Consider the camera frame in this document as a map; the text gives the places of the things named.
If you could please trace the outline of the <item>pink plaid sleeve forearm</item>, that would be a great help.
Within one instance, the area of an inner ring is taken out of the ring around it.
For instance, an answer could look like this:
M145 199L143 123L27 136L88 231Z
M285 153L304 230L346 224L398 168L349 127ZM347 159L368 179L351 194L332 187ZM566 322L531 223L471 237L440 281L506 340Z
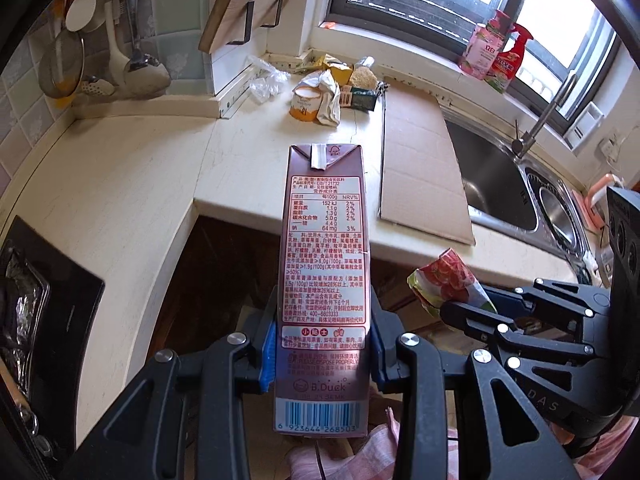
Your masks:
M318 444L292 448L286 456L291 479L389 479L393 477L399 443L402 404L374 398L370 404L374 425L363 439L322 439ZM638 425L624 416L612 430L582 456L575 468L580 478L597 479L612 465Z

